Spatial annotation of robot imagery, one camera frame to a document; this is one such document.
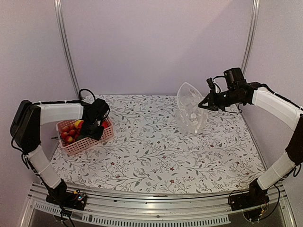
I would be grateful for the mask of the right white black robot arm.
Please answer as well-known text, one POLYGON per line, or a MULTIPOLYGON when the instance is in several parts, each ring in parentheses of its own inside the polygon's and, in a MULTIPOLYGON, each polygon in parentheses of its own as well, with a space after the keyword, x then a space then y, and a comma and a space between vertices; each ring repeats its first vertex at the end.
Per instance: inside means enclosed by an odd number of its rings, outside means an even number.
POLYGON ((267 85, 258 82, 242 84, 220 93, 211 89, 198 107, 211 111, 219 109, 224 111, 225 107, 233 104, 250 104, 264 109, 293 131, 285 153, 250 183, 250 192, 245 195, 245 202, 248 206, 255 206, 263 199, 263 194, 268 188, 303 162, 303 111, 274 93, 267 85))

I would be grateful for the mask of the clear zip top bag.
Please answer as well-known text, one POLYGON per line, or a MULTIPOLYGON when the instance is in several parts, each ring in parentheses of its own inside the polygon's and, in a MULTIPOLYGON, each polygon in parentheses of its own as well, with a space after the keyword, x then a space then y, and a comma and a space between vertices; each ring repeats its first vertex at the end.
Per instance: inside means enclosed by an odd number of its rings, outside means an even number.
POLYGON ((176 121, 183 134, 196 135, 205 128, 208 112, 198 107, 203 99, 201 93, 187 82, 179 88, 176 96, 176 121))

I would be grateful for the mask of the pink plastic basket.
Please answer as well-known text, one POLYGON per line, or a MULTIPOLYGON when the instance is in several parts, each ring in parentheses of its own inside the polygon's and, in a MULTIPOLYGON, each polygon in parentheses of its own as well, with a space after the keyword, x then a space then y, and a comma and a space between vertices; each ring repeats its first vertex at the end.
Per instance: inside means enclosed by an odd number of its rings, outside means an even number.
POLYGON ((60 134, 62 132, 62 128, 64 126, 69 126, 70 124, 74 124, 77 120, 66 120, 66 121, 61 121, 56 124, 56 131, 59 135, 59 146, 63 150, 66 151, 68 155, 75 155, 76 153, 79 153, 80 151, 83 151, 85 149, 88 149, 100 142, 104 142, 108 139, 111 139, 114 136, 114 130, 113 130, 113 123, 110 118, 106 118, 105 121, 108 122, 109 127, 103 130, 103 134, 100 140, 94 140, 92 138, 84 138, 79 141, 75 141, 74 143, 63 146, 60 134))

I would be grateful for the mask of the red toy pepper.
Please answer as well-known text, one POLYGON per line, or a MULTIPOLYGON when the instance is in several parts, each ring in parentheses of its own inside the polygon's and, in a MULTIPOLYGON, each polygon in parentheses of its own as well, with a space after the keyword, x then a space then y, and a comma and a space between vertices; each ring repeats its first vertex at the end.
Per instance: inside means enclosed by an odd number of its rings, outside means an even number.
POLYGON ((106 129, 109 127, 108 122, 107 121, 103 121, 102 122, 102 126, 106 129))

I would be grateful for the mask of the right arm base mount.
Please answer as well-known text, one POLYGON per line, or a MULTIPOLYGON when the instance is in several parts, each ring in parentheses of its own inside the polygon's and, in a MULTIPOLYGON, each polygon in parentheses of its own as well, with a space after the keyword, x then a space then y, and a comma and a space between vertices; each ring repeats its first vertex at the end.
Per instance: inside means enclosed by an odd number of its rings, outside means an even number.
POLYGON ((254 197, 249 192, 234 190, 229 194, 228 204, 232 211, 242 210, 244 218, 249 222, 259 222, 269 208, 269 196, 262 193, 254 197))

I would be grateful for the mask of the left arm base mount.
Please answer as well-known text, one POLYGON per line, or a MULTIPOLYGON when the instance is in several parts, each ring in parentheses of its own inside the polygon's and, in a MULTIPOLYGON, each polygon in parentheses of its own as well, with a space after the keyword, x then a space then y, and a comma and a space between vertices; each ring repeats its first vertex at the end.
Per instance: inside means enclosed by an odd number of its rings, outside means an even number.
POLYGON ((80 190, 68 192, 65 188, 56 188, 50 190, 46 197, 46 201, 64 208, 83 211, 87 202, 87 194, 80 190))

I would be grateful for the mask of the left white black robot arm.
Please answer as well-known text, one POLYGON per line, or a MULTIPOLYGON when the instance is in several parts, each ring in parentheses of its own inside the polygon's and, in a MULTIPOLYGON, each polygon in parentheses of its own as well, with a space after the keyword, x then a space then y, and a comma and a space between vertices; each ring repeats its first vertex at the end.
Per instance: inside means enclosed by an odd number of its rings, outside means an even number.
POLYGON ((10 127, 12 148, 21 151, 25 164, 41 179, 52 198, 60 205, 70 202, 70 194, 63 179, 54 171, 43 152, 40 128, 50 122, 83 120, 80 134, 99 140, 102 122, 109 114, 109 105, 102 99, 89 104, 79 100, 32 103, 23 100, 10 127))

